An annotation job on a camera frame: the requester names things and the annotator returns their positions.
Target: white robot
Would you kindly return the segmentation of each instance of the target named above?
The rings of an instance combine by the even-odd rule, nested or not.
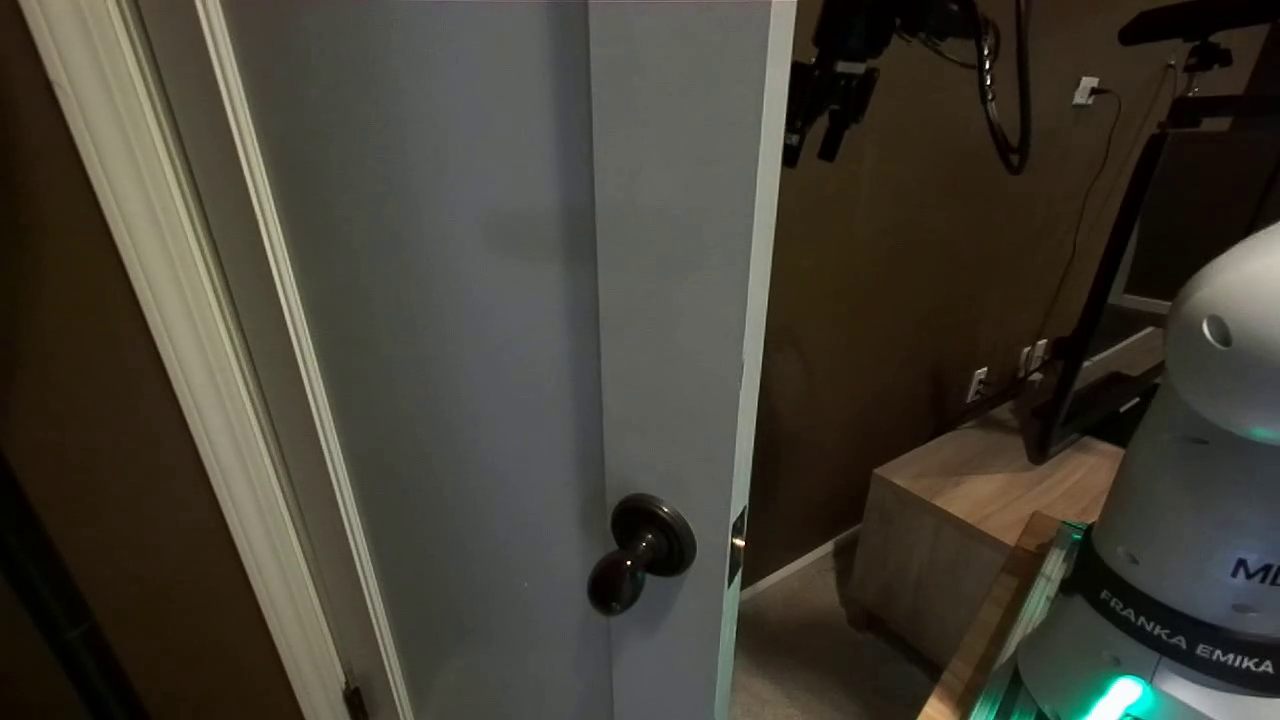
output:
[[[1053,616],[1046,720],[1280,720],[1280,223],[1168,316],[1168,378]]]

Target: door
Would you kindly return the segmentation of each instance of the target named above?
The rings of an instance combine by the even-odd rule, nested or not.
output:
[[[416,717],[727,712],[791,11],[198,4]],[[696,556],[601,616],[636,494]]]

